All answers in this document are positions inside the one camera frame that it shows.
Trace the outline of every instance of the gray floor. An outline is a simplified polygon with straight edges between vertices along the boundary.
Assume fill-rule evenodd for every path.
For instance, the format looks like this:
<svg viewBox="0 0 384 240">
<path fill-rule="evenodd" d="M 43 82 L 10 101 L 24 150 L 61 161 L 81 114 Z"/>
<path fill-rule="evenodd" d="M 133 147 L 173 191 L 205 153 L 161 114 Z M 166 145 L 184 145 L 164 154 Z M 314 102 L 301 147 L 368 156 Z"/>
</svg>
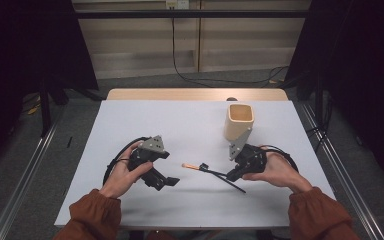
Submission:
<svg viewBox="0 0 384 240">
<path fill-rule="evenodd" d="M 187 76 L 190 78 L 259 81 L 267 78 L 268 74 L 268 70 L 252 70 L 187 74 Z M 284 76 L 284 71 L 279 75 L 279 78 L 282 76 Z M 264 82 L 244 84 L 212 81 L 206 82 L 206 84 L 212 87 L 261 87 Z M 185 82 L 177 75 L 101 80 L 99 85 L 101 90 L 96 91 L 96 93 L 101 96 L 106 96 L 110 89 L 119 87 L 203 87 Z M 100 106 L 99 102 L 93 102 L 71 90 L 67 90 L 67 93 L 70 96 L 68 105 L 61 107 L 52 104 L 53 116 L 59 112 L 62 113 L 62 116 L 49 148 L 33 176 L 33 181 L 28 186 L 28 191 L 13 219 L 12 226 L 5 233 L 7 239 L 50 239 L 58 231 L 53 223 L 77 168 Z M 302 110 L 304 103 L 296 100 L 295 89 L 288 89 L 287 94 L 294 101 L 305 128 L 309 129 L 310 126 Z M 22 114 L 12 135 L 2 147 L 0 152 L 0 213 L 17 187 L 17 183 L 38 144 L 40 133 L 40 112 L 33 115 Z M 358 144 L 355 132 L 336 108 L 333 110 L 328 137 L 384 234 L 384 172 L 377 165 L 370 150 Z M 310 140 L 314 145 L 317 144 L 315 136 L 312 136 Z M 358 212 L 348 200 L 346 192 L 338 181 L 336 173 L 322 148 L 318 151 L 318 157 L 332 187 L 335 189 L 337 199 L 352 215 L 356 232 L 361 239 L 370 239 L 360 221 Z M 279 235 L 287 235 L 284 229 L 275 230 L 275 232 Z"/>
</svg>

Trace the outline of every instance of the power outlet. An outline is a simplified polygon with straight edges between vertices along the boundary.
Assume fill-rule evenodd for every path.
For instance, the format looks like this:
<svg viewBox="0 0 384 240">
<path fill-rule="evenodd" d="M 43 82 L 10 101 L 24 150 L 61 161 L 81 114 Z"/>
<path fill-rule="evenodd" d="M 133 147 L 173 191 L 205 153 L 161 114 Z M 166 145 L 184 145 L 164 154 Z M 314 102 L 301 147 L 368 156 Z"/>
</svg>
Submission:
<svg viewBox="0 0 384 240">
<path fill-rule="evenodd" d="M 177 9 L 188 10 L 189 9 L 189 0 L 178 0 Z"/>
<path fill-rule="evenodd" d="M 166 9 L 177 9 L 177 0 L 166 0 Z"/>
</svg>

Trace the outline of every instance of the rust-colored long sleeve shirt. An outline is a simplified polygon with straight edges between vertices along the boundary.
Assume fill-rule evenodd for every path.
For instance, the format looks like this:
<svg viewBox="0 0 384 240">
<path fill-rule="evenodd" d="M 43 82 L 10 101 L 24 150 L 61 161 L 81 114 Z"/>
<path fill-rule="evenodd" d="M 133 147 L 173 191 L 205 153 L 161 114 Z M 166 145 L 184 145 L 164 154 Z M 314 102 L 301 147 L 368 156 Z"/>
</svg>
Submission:
<svg viewBox="0 0 384 240">
<path fill-rule="evenodd" d="M 319 188 L 290 196 L 289 219 L 293 240 L 359 239 L 351 217 Z M 121 221 L 120 200 L 92 190 L 70 206 L 71 220 L 54 239 L 115 239 Z"/>
</svg>

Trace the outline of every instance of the cup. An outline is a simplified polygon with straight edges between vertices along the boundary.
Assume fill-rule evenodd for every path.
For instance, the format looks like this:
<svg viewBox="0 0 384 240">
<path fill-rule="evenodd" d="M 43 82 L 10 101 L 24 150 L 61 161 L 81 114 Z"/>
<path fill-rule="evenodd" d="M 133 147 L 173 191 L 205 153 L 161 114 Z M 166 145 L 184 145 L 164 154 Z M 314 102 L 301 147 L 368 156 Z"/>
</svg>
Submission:
<svg viewBox="0 0 384 240">
<path fill-rule="evenodd" d="M 250 105 L 232 104 L 227 108 L 224 137 L 228 141 L 236 140 L 249 128 L 252 129 L 253 124 L 254 113 Z"/>
</svg>

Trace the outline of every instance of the hand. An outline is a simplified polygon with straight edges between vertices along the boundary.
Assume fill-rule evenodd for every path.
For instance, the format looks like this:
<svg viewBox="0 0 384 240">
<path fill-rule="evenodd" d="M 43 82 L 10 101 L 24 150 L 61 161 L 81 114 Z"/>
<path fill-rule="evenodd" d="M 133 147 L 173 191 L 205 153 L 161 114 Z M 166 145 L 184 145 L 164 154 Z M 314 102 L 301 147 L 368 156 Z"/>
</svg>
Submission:
<svg viewBox="0 0 384 240">
<path fill-rule="evenodd" d="M 129 159 L 132 151 L 136 149 L 141 142 L 132 144 L 126 151 L 124 151 L 119 159 Z M 99 193 L 108 198 L 119 198 L 121 195 L 127 192 L 134 182 L 136 182 L 140 176 L 148 172 L 153 164 L 152 162 L 146 162 L 138 166 L 135 170 L 129 171 L 127 169 L 128 160 L 120 160 L 114 167 L 111 175 L 108 177 L 107 182 L 99 190 Z"/>
<path fill-rule="evenodd" d="M 313 189 L 310 182 L 295 171 L 282 155 L 274 152 L 267 153 L 267 164 L 264 172 L 247 173 L 242 176 L 242 179 L 266 181 L 276 187 L 288 187 L 294 193 Z"/>
</svg>

